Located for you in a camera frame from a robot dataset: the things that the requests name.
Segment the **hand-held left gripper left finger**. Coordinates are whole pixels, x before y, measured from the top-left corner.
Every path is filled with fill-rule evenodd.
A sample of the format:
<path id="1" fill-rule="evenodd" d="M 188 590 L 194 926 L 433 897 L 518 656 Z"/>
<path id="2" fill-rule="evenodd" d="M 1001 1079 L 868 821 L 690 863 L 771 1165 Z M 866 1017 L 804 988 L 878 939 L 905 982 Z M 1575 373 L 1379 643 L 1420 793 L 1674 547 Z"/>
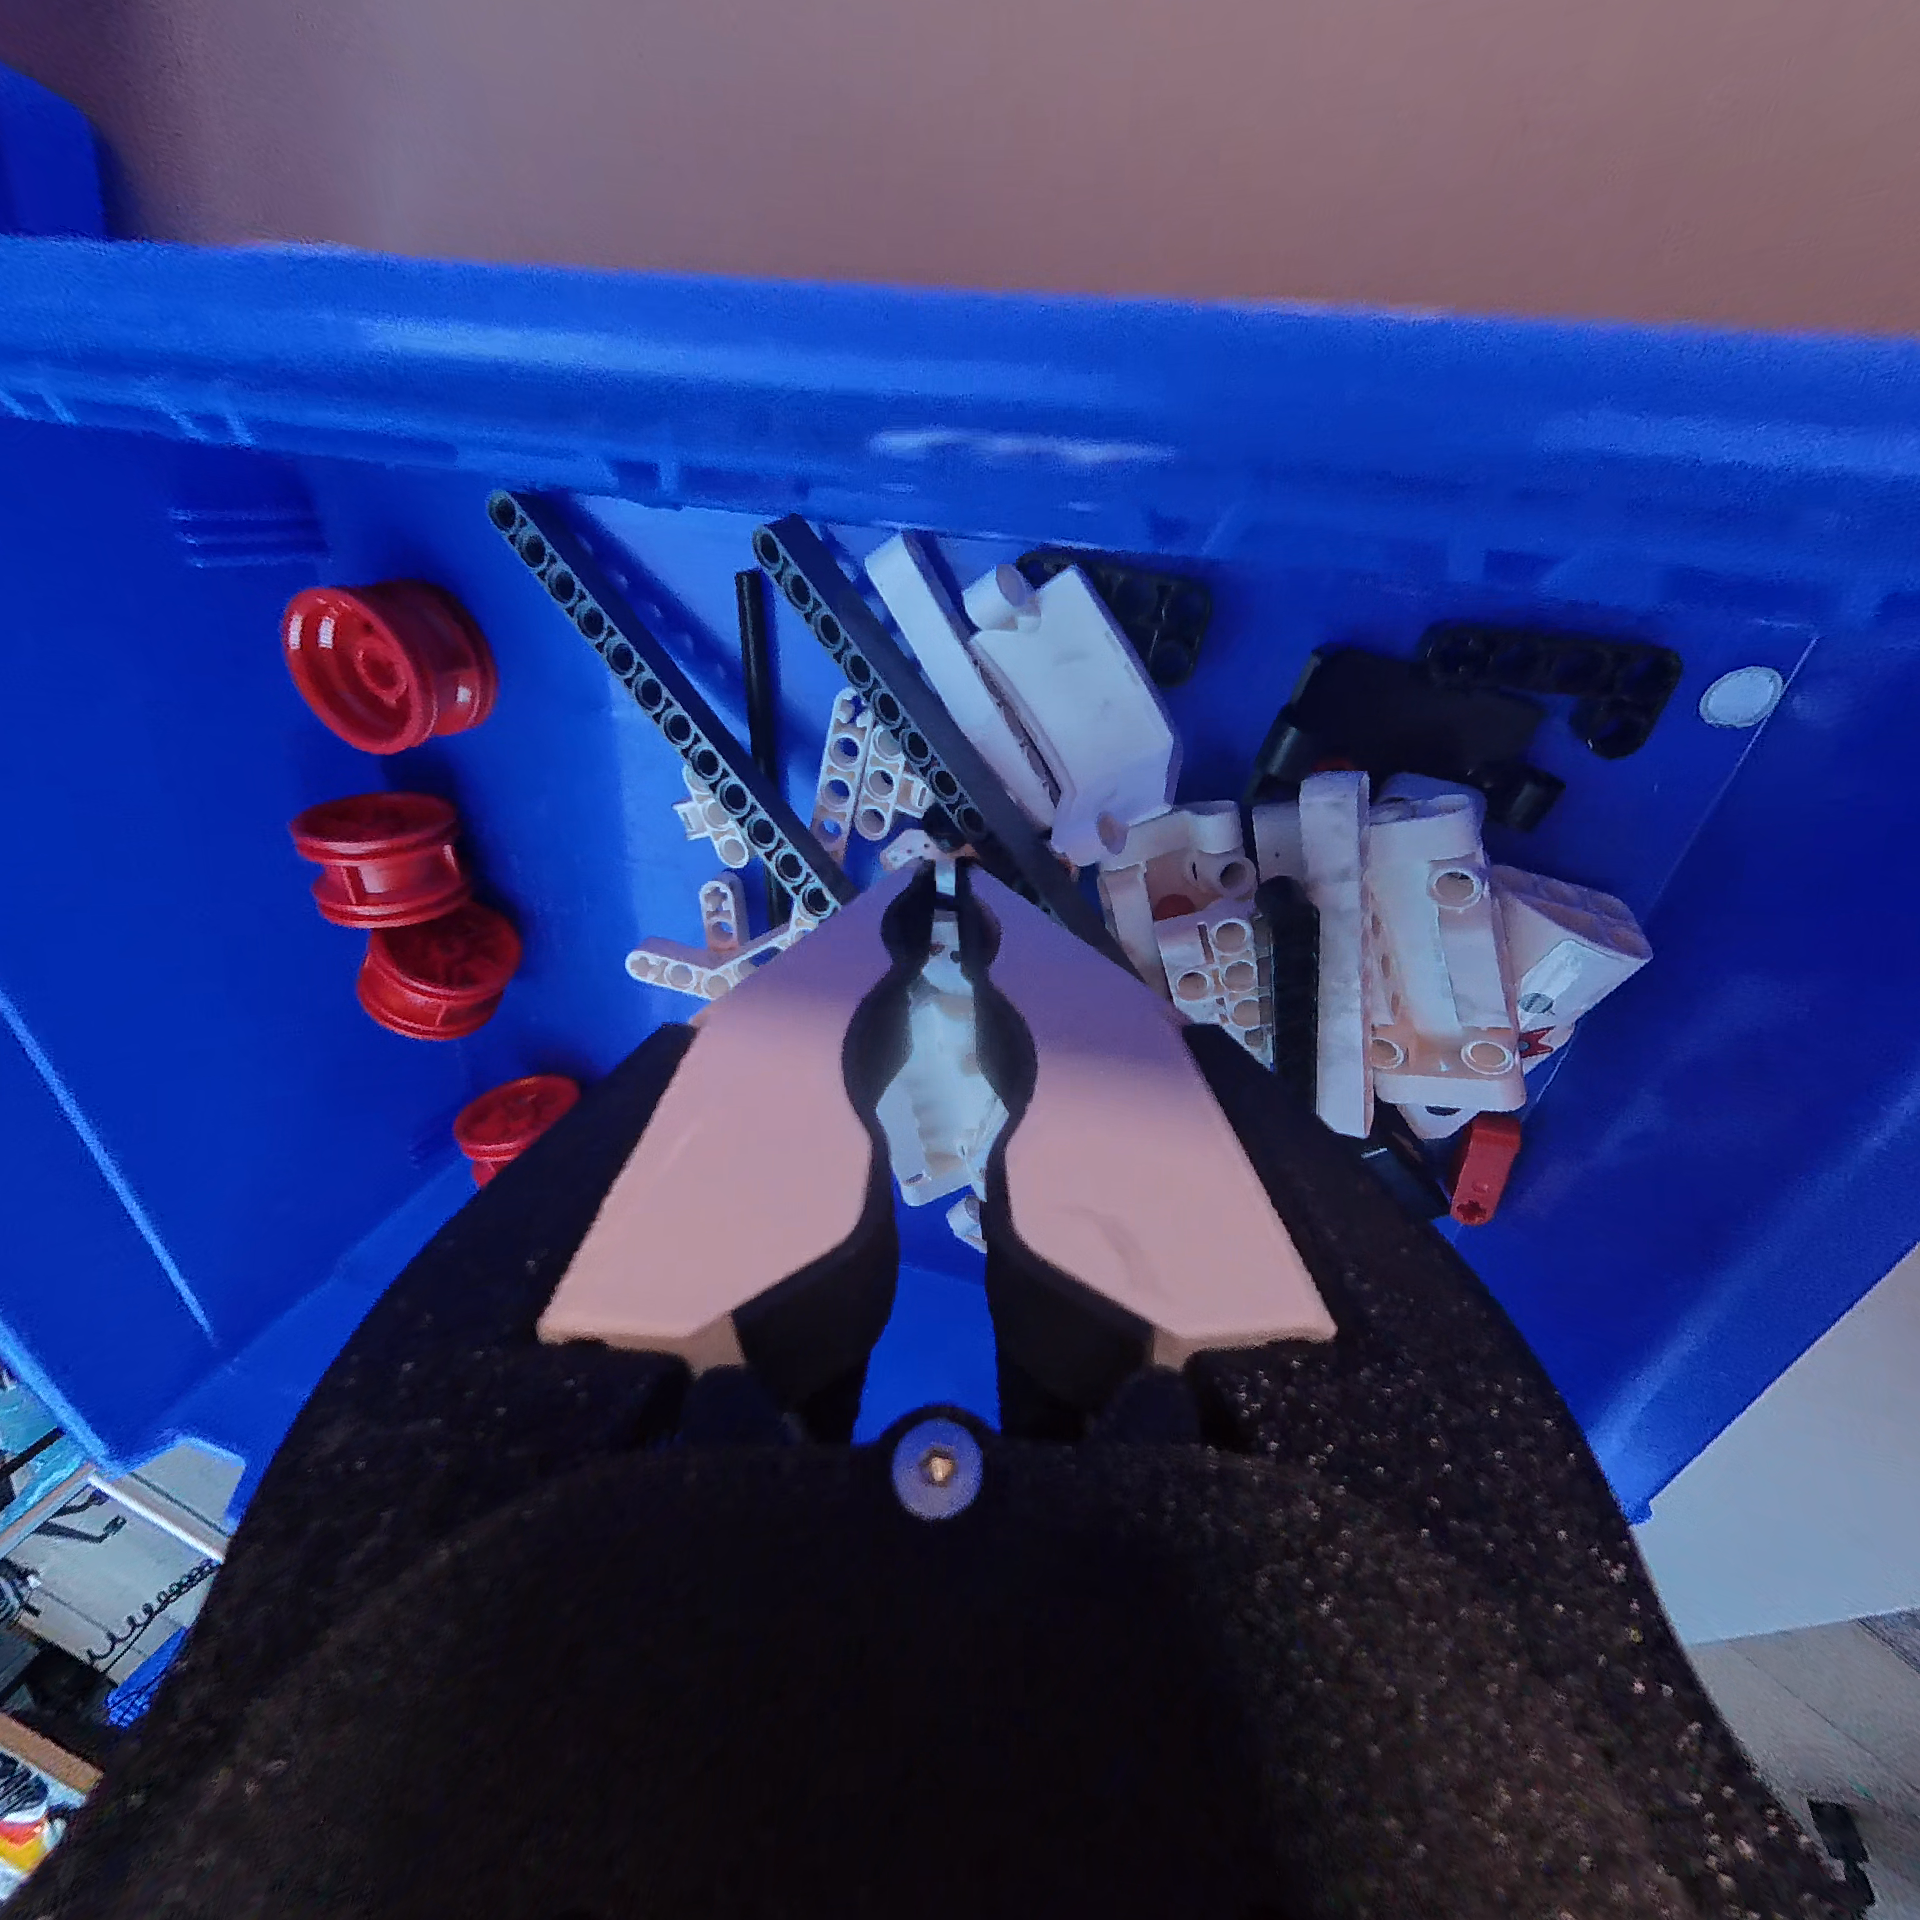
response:
<path id="1" fill-rule="evenodd" d="M 692 1022 L 654 1116 L 541 1315 L 541 1341 L 863 1379 L 891 1316 L 878 1102 L 905 1061 L 926 876 L 895 872 Z"/>

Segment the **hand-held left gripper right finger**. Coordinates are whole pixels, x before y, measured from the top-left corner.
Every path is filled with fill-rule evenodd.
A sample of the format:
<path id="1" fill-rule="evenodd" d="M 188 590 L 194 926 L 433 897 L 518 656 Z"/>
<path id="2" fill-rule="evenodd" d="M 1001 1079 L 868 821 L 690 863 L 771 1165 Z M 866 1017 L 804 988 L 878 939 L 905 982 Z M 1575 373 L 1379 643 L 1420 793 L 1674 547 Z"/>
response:
<path id="1" fill-rule="evenodd" d="M 1001 1385 L 1117 1387 L 1335 1337 L 1163 998 L 986 872 L 966 877 L 966 982 L 1003 1105 L 981 1213 Z"/>

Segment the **white panel piece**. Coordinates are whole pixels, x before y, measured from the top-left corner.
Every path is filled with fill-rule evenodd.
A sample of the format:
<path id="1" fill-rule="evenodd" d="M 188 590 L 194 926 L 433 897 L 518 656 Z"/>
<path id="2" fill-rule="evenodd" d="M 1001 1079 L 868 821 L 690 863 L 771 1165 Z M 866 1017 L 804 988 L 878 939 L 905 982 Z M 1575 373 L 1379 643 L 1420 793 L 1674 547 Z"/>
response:
<path id="1" fill-rule="evenodd" d="M 978 1064 L 974 990 L 957 949 L 953 907 L 942 902 L 908 993 L 908 1053 L 879 1094 L 878 1119 L 902 1201 L 953 1201 L 950 1228 L 966 1233 L 978 1224 L 1006 1105 Z"/>

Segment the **pile of white body pieces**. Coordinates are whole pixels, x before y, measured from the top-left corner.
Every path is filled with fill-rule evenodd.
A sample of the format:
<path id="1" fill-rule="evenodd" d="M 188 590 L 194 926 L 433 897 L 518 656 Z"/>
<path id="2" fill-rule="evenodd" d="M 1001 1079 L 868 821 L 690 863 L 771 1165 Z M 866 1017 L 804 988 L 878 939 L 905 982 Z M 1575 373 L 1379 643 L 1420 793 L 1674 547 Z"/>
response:
<path id="1" fill-rule="evenodd" d="M 1179 577 L 1097 557 L 996 565 L 956 598 L 922 535 L 863 560 L 908 654 L 1006 780 L 1105 931 L 1182 1017 L 1230 1033 L 1414 1215 L 1451 1205 L 1457 1136 L 1526 1105 L 1526 1075 L 1651 960 L 1613 895 L 1495 863 L 1483 798 L 1421 775 L 1377 793 L 1315 772 L 1291 799 L 1177 804 L 1182 744 L 1154 687 L 1162 640 L 1205 628 Z M 866 697 L 835 697 L 812 832 L 835 861 L 879 841 L 889 872 L 938 857 L 930 788 Z M 626 972 L 717 1000 L 820 918 L 750 934 L 737 870 L 700 891 L 700 943 L 642 942 Z"/>

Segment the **blue storage bin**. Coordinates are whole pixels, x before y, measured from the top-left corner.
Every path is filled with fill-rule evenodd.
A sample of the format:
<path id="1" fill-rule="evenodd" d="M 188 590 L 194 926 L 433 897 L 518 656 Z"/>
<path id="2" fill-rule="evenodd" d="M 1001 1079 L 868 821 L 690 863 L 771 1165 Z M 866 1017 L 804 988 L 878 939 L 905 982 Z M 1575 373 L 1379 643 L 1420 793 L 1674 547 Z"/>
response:
<path id="1" fill-rule="evenodd" d="M 665 743 L 538 611 L 495 487 L 607 528 L 739 726 L 732 577 L 1083 547 L 1214 590 L 1171 708 L 1233 793 L 1307 654 L 1435 620 L 1670 644 L 1647 744 L 1558 708 L 1501 854 L 1633 902 L 1647 979 L 1548 1072 L 1471 1260 L 1637 1520 L 1916 1243 L 1916 339 L 498 268 L 106 233 L 4 69 L 4 1349 L 100 1460 L 251 1460 L 455 1192 L 489 1072 L 604 1072 L 687 917 Z M 425 581 L 495 663 L 394 757 L 281 612 Z M 518 972 L 462 1040 L 358 1003 L 291 821 L 447 799 Z"/>

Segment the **red wheel hub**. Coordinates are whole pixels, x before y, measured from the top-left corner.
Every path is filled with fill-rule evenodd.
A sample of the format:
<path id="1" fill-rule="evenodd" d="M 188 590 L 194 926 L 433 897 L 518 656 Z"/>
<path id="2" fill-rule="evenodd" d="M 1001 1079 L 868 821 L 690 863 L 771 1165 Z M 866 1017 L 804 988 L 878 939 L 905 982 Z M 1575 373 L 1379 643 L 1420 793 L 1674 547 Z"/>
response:
<path id="1" fill-rule="evenodd" d="M 391 1033 L 462 1040 L 492 1020 L 518 965 L 515 923 L 482 902 L 465 902 L 433 921 L 375 927 L 355 992 Z"/>
<path id="2" fill-rule="evenodd" d="M 294 849 L 319 868 L 317 912 L 342 927 L 410 927 L 467 905 L 459 832 L 457 807 L 415 791 L 326 799 L 291 821 Z"/>
<path id="3" fill-rule="evenodd" d="M 307 588 L 278 640 L 307 705 L 358 752 L 394 757 L 477 729 L 495 703 L 489 643 L 436 583 Z"/>
<path id="4" fill-rule="evenodd" d="M 489 1185 L 581 1096 L 581 1081 L 564 1072 L 529 1072 L 470 1096 L 453 1118 L 450 1136 L 469 1163 L 474 1185 Z"/>

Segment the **thin black axle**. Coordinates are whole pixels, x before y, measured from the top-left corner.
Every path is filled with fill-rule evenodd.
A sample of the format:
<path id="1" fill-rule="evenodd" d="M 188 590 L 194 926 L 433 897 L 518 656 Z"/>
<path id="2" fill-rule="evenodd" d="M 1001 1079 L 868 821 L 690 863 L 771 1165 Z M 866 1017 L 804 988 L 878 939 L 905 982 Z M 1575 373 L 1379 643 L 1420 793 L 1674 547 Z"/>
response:
<path id="1" fill-rule="evenodd" d="M 733 590 L 750 748 L 764 780 L 772 788 L 779 788 L 782 753 L 778 660 L 764 574 L 756 566 L 739 571 L 739 576 L 733 576 Z"/>

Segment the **black curved beam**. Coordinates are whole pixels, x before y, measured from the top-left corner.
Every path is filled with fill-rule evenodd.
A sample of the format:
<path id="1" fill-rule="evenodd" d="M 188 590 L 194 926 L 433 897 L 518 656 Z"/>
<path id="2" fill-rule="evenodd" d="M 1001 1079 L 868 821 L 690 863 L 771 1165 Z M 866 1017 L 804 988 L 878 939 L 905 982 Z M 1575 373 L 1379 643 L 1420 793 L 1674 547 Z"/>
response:
<path id="1" fill-rule="evenodd" d="M 1570 701 L 1575 739 L 1604 760 L 1647 744 L 1685 675 L 1657 643 L 1489 620 L 1431 623 L 1414 659 L 1438 685 Z"/>

